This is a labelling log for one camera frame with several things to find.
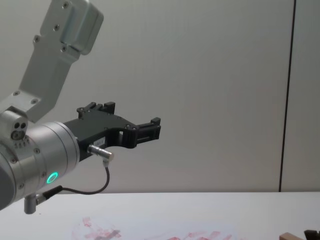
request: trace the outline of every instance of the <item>white wall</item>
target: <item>white wall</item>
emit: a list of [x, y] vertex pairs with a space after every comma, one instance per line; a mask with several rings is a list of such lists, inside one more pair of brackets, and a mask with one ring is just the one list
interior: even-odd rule
[[[140, 124], [162, 118], [160, 140], [111, 148], [109, 192], [277, 191], [292, 0], [93, 0], [104, 23], [72, 67], [56, 108], [65, 122], [92, 101]], [[26, 69], [49, 0], [0, 1], [0, 96]], [[95, 190], [99, 158], [56, 184]]]
[[283, 191], [320, 191], [320, 1], [296, 4]]

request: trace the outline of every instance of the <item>green led ring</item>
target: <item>green led ring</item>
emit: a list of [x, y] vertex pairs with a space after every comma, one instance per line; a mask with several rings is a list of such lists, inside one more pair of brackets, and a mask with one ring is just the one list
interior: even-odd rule
[[51, 175], [48, 177], [48, 179], [46, 180], [46, 183], [47, 184], [51, 184], [54, 180], [57, 179], [57, 177], [59, 176], [59, 173], [58, 172], [53, 172], [51, 173]]

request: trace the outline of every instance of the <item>cable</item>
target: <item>cable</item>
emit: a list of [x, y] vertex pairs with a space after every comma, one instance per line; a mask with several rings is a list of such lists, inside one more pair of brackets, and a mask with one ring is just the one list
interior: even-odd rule
[[94, 194], [99, 194], [101, 193], [103, 190], [105, 190], [108, 185], [109, 185], [109, 182], [110, 182], [110, 172], [109, 172], [109, 168], [106, 167], [105, 168], [105, 171], [106, 171], [106, 183], [105, 185], [100, 188], [99, 190], [97, 191], [79, 191], [79, 190], [75, 190], [75, 189], [71, 189], [71, 188], [67, 188], [67, 187], [63, 187], [62, 190], [63, 191], [69, 191], [69, 192], [72, 192], [72, 193], [75, 193], [75, 194], [82, 194], [82, 195], [94, 195]]

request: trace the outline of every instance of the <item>wooden block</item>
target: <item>wooden block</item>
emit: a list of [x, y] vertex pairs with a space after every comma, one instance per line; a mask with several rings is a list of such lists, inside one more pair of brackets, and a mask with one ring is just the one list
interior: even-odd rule
[[280, 236], [279, 240], [303, 240], [303, 239], [295, 235], [292, 235], [291, 233], [286, 232]]

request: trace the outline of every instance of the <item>small sticker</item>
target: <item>small sticker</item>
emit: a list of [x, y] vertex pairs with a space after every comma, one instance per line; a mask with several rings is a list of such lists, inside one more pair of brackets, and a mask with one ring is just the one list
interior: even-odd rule
[[105, 143], [106, 143], [106, 137], [104, 136], [103, 138], [100, 138], [99, 140], [94, 141], [93, 145], [96, 147], [100, 147], [100, 146], [104, 145]]

